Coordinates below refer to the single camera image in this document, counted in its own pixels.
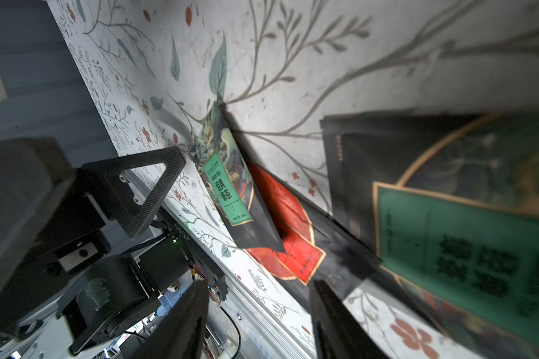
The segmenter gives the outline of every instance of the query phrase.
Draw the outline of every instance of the green leaf pattern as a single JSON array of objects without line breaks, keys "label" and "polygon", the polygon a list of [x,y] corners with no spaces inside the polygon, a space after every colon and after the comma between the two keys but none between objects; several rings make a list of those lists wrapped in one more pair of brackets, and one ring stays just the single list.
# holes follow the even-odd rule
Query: green leaf pattern
[{"label": "green leaf pattern", "polygon": [[228,60],[226,58],[226,36],[223,35],[222,45],[219,47],[210,68],[210,90],[216,95],[218,101],[223,100],[223,92],[226,87],[226,70]]},{"label": "green leaf pattern", "polygon": [[178,59],[178,53],[176,52],[176,43],[172,36],[172,64],[169,68],[170,74],[172,74],[175,81],[180,79],[180,60]]},{"label": "green leaf pattern", "polygon": [[134,66],[136,66],[137,68],[138,66],[136,65],[136,62],[134,62],[134,58],[131,56],[130,50],[128,50],[128,48],[124,45],[123,41],[121,39],[116,39],[116,42],[118,43],[118,45],[120,45],[122,50],[124,50],[126,56],[128,57],[128,59],[130,59],[131,63],[133,63]]}]

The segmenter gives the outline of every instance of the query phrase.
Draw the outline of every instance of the sticker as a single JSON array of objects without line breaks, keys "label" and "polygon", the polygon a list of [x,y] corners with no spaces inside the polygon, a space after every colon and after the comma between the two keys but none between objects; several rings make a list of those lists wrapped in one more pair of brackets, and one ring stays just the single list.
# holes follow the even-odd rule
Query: sticker
[{"label": "sticker", "polygon": [[252,216],[233,187],[217,152],[206,162],[204,171],[231,225],[250,222]]},{"label": "sticker", "polygon": [[383,266],[539,345],[539,219],[374,182]]}]

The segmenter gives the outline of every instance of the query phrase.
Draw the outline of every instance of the gold border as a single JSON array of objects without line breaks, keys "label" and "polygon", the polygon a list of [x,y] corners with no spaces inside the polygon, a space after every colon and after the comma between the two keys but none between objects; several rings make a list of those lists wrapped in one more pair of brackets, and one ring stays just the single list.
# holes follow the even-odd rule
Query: gold border
[{"label": "gold border", "polygon": [[539,219],[539,214],[538,213],[507,209],[507,208],[501,207],[501,206],[490,205],[489,203],[481,202],[479,200],[467,199],[465,197],[452,196],[452,195],[444,194],[444,193],[441,193],[441,192],[420,190],[420,189],[417,189],[417,188],[410,188],[410,187],[400,187],[400,186],[398,186],[396,184],[389,184],[389,183],[383,183],[383,182],[374,182],[373,186],[374,186],[374,205],[376,205],[375,208],[374,208],[374,212],[377,211],[377,196],[378,196],[377,190],[378,190],[379,187],[384,187],[384,188],[390,188],[390,189],[396,190],[396,191],[408,192],[408,193],[423,195],[423,196],[427,196],[427,197],[434,197],[434,198],[438,198],[438,199],[443,199],[443,200],[447,200],[449,202],[456,202],[456,203],[460,203],[462,205],[467,205],[467,206],[471,206],[471,207],[477,207],[477,208],[481,208],[481,209],[485,209],[485,210],[489,210],[489,211],[504,212],[504,213],[507,213],[507,214],[516,215],[518,217]]},{"label": "gold border", "polygon": [[313,270],[311,271],[311,273],[309,273],[307,281],[303,282],[301,279],[298,278],[299,281],[302,282],[303,285],[305,285],[306,287],[308,286],[308,283],[311,281],[313,276],[316,274],[317,269],[320,267],[321,263],[325,259],[325,255],[327,255],[327,253],[325,253],[325,251],[322,248],[317,247],[317,246],[314,246],[314,247],[321,251],[322,255],[321,255],[320,259],[317,261],[316,265],[313,267]]},{"label": "gold border", "polygon": [[375,221],[375,255],[378,258],[381,258],[381,243],[379,239],[379,212],[378,212],[378,187],[379,183],[373,181],[371,186],[373,187],[373,198],[374,198],[374,221]]},{"label": "gold border", "polygon": [[421,156],[417,157],[417,160],[415,160],[407,170],[401,175],[397,183],[398,187],[404,187],[407,181],[413,176],[415,172],[425,163],[427,160],[429,160],[431,157],[433,157],[436,153],[438,153],[442,148],[447,146],[448,144],[452,143],[454,140],[457,140],[460,138],[463,134],[466,132],[469,132],[473,130],[474,128],[477,128],[483,124],[486,124],[487,122],[493,121],[495,119],[498,119],[501,117],[501,114],[491,114],[483,116],[479,119],[476,119],[470,124],[467,124],[463,127],[461,127],[458,130],[455,130],[454,132],[448,134],[443,139],[438,141],[436,144],[431,146],[429,149],[427,149]]},{"label": "gold border", "polygon": [[251,195],[249,197],[248,212],[249,212],[249,209],[252,207],[252,202],[253,202],[253,179],[252,179],[252,193],[251,193]]},{"label": "gold border", "polygon": [[[510,337],[511,339],[514,339],[514,340],[519,341],[519,342],[521,342],[521,343],[524,343],[525,345],[528,345],[528,346],[530,346],[530,347],[532,347],[532,348],[534,348],[534,349],[538,349],[538,350],[539,350],[539,345],[534,344],[534,343],[532,343],[532,342],[528,342],[527,340],[525,340],[525,339],[523,339],[523,338],[521,338],[521,337],[518,337],[516,334],[510,333],[510,332],[508,332],[507,330],[505,330],[505,329],[503,329],[503,328],[501,328],[501,327],[496,326],[495,324],[491,323],[489,320],[483,319],[483,318],[481,318],[479,315],[474,314],[474,313],[472,313],[472,312],[469,312],[467,309],[463,309],[463,308],[461,308],[461,307],[458,306],[458,305],[452,304],[449,300],[443,299],[443,298],[441,298],[440,296],[435,295],[433,292],[430,292],[430,291],[428,291],[427,289],[424,289],[423,287],[421,287],[421,286],[419,286],[419,285],[413,283],[412,281],[403,278],[403,277],[400,276],[399,274],[394,273],[391,269],[385,268],[383,265],[380,265],[379,267],[382,268],[382,269],[384,269],[384,270],[385,270],[387,273],[389,273],[390,275],[392,275],[392,276],[394,277],[395,281],[397,282],[397,284],[403,289],[403,291],[405,291],[405,292],[407,293],[408,296],[410,296],[410,298],[411,298],[411,294],[410,294],[410,292],[409,292],[408,290],[406,290],[406,289],[403,287],[403,283],[401,283],[402,281],[403,281],[403,282],[407,282],[407,283],[411,284],[411,285],[414,286],[414,287],[420,288],[421,290],[423,290],[423,291],[425,291],[425,292],[431,294],[433,297],[435,297],[435,298],[441,300],[441,301],[444,302],[445,304],[450,305],[450,306],[452,306],[453,308],[459,310],[460,312],[465,313],[465,314],[466,314],[467,316],[469,316],[469,317],[474,317],[474,318],[477,318],[478,320],[481,320],[482,322],[484,322],[484,323],[486,323],[488,326],[494,328],[496,331],[500,332],[501,334],[506,335],[506,336]],[[425,314],[427,314],[428,317],[431,318],[431,321],[435,320],[435,319],[433,319],[433,317],[432,317],[430,314],[428,314],[426,311],[424,311],[419,305],[417,305],[417,307],[418,307],[422,312],[424,312]],[[440,330],[445,330],[445,329],[443,329],[440,325],[438,325],[438,328],[439,328]]]}]

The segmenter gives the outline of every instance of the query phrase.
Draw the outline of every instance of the black cable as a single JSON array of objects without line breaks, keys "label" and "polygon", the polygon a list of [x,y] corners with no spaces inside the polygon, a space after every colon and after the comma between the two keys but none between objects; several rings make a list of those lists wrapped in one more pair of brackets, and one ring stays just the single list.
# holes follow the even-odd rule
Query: black cable
[{"label": "black cable", "polygon": [[134,247],[131,247],[129,249],[126,249],[125,251],[123,251],[122,253],[120,253],[120,255],[125,255],[127,253],[131,253],[131,252],[134,252],[134,251],[137,251],[138,249],[142,249],[142,248],[146,248],[147,246],[151,246],[152,244],[154,243],[157,243],[161,240],[163,240],[167,235],[169,235],[169,233],[163,233],[163,234],[160,234],[159,236],[157,236],[156,238],[152,238],[151,240],[148,240],[148,241],[145,241],[143,243],[140,243],[138,245],[135,245]]},{"label": "black cable", "polygon": [[228,318],[230,319],[231,321],[231,324],[234,325],[234,327],[236,327],[236,331],[237,331],[237,336],[238,336],[238,343],[237,343],[237,350],[236,350],[236,354],[234,354],[234,356],[231,357],[231,359],[236,359],[237,357],[237,353],[240,352],[240,348],[241,348],[241,334],[240,334],[240,330],[237,329],[237,325],[236,325],[236,322],[233,321],[233,319],[230,317],[230,315],[228,314],[228,312],[226,312],[226,310],[223,308],[223,307],[220,307],[220,309],[228,316]]},{"label": "black cable", "polygon": [[160,220],[152,219],[152,222],[150,223],[150,225],[154,228],[163,229],[165,231],[168,230],[168,225]]},{"label": "black cable", "polygon": [[140,335],[138,333],[134,333],[133,331],[123,331],[122,334],[130,334],[130,335],[134,335],[135,337],[138,337],[140,339],[143,339],[144,341],[147,340],[147,338],[144,338],[143,335]]}]

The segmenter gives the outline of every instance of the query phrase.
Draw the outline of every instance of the painted leaf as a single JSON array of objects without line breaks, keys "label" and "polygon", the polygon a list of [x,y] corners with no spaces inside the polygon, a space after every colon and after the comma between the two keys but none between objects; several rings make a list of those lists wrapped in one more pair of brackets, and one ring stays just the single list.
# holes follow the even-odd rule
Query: painted leaf
[{"label": "painted leaf", "polygon": [[299,25],[299,22],[302,20],[302,14],[299,14],[298,17],[295,18],[294,23],[291,25],[291,31],[295,30],[295,28]]},{"label": "painted leaf", "polygon": [[192,23],[192,9],[189,6],[186,8],[186,23],[188,26]]},{"label": "painted leaf", "polygon": [[219,47],[210,68],[210,90],[217,96],[219,101],[223,100],[223,92],[226,87],[226,70],[228,61],[226,59],[226,36],[223,35],[222,45]]},{"label": "painted leaf", "polygon": [[326,37],[331,31],[333,31],[333,29],[336,28],[336,26],[340,23],[341,19],[343,18],[343,16],[339,16],[338,18],[336,18],[335,20],[333,20],[331,22],[331,24],[328,25],[328,27],[325,29],[325,31],[323,32],[323,35],[321,36],[322,38],[323,37]]},{"label": "painted leaf", "polygon": [[286,6],[283,4],[283,1],[279,2],[279,9],[281,10],[283,17],[287,19]]},{"label": "painted leaf", "polygon": [[84,15],[84,9],[82,9],[82,3],[80,0],[76,0],[76,8],[78,9],[80,16],[82,16],[82,20],[86,21],[86,16]]},{"label": "painted leaf", "polygon": [[354,18],[352,18],[348,23],[347,23],[347,26],[345,27],[345,30],[344,32],[348,32],[350,31],[354,26],[355,24],[357,24],[359,21],[359,18],[356,16]]},{"label": "painted leaf", "polygon": [[134,66],[136,66],[136,68],[138,68],[138,66],[137,66],[136,63],[134,62],[134,58],[131,56],[130,51],[129,51],[128,48],[124,45],[123,41],[122,41],[121,39],[116,39],[116,41],[118,42],[118,45],[120,45],[120,47],[122,48],[122,50],[124,50],[124,52],[126,53],[126,56],[128,57],[128,59],[130,59],[131,63],[133,63]]},{"label": "painted leaf", "polygon": [[169,67],[169,71],[172,74],[175,81],[180,79],[180,61],[178,60],[178,53],[176,52],[176,44],[173,42],[172,36],[172,65]]},{"label": "painted leaf", "polygon": [[164,104],[164,98],[157,98],[155,96],[150,97],[150,102],[154,110],[161,110],[162,105]]},{"label": "painted leaf", "polygon": [[291,42],[290,49],[294,48],[295,44],[298,43],[298,40],[299,40],[299,33],[296,33],[294,39]]},{"label": "painted leaf", "polygon": [[347,50],[347,47],[345,45],[341,45],[333,41],[328,41],[328,44],[331,45],[331,47],[337,52],[344,52],[345,50]]},{"label": "painted leaf", "polygon": [[367,30],[359,30],[355,32],[355,35],[361,37],[362,39],[365,39],[370,35],[370,32]]},{"label": "painted leaf", "polygon": [[227,244],[222,245],[222,256],[226,258],[231,257],[231,250],[228,248]]},{"label": "painted leaf", "polygon": [[211,212],[207,207],[206,207],[206,212],[208,212],[208,216],[210,216],[211,221],[214,222],[214,224],[219,227],[218,221],[214,219],[214,216],[211,215]]}]

